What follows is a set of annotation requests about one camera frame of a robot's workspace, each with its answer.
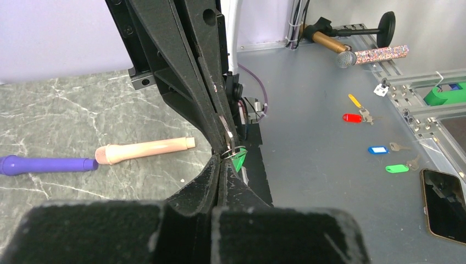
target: purple cylinder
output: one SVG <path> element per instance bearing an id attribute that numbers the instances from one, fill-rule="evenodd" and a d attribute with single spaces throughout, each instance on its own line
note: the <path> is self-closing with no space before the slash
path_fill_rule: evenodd
<path id="1" fill-rule="evenodd" d="M 0 157 L 0 174 L 15 176 L 21 173 L 87 172 L 99 164 L 89 158 L 22 158 L 16 155 Z"/>

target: white wall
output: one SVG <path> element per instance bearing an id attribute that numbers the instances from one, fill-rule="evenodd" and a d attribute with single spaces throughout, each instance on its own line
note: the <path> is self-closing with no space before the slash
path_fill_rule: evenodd
<path id="1" fill-rule="evenodd" d="M 238 46 L 284 40 L 293 0 L 243 0 Z"/>
<path id="2" fill-rule="evenodd" d="M 306 24 L 319 17 L 333 26 L 363 23 L 376 28 L 382 15 L 395 12 L 393 45 L 408 45 L 396 60 L 403 73 L 466 68 L 465 0 L 311 0 Z"/>
<path id="3" fill-rule="evenodd" d="M 104 0 L 0 0 L 0 84 L 132 68 Z"/>

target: green object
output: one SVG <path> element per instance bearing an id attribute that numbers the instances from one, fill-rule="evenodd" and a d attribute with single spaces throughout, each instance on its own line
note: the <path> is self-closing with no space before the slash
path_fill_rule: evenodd
<path id="1" fill-rule="evenodd" d="M 390 165 L 385 167 L 385 170 L 390 173 L 400 173 L 409 171 L 408 166 L 404 164 Z"/>
<path id="2" fill-rule="evenodd" d="M 429 106 L 450 105 L 452 103 L 466 103 L 466 82 L 457 84 L 459 90 L 440 91 L 440 88 L 435 86 L 424 97 L 424 101 Z"/>
<path id="3" fill-rule="evenodd" d="M 238 153 L 231 157 L 231 161 L 233 162 L 233 166 L 235 166 L 236 172 L 239 172 L 241 167 L 243 167 L 243 163 L 246 159 L 247 150 L 245 148 L 240 148 Z"/>

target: gold microphone handle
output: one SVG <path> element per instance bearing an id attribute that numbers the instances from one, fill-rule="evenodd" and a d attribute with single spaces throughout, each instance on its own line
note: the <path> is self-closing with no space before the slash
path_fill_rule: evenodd
<path id="1" fill-rule="evenodd" d="M 322 32 L 317 31 L 316 33 L 314 33 L 314 35 L 312 36 L 312 40 L 336 53 L 342 53 L 343 51 L 348 50 L 348 47 L 345 46 L 343 43 L 327 36 Z"/>

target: marble surface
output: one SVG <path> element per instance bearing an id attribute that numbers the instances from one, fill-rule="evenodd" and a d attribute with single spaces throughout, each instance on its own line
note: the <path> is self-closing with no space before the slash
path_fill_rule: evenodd
<path id="1" fill-rule="evenodd" d="M 93 157 L 107 144 L 194 136 L 196 148 L 86 173 L 0 176 L 0 251 L 22 215 L 46 200 L 163 200 L 210 158 L 204 136 L 155 86 L 135 91 L 125 72 L 0 86 L 0 156 Z"/>

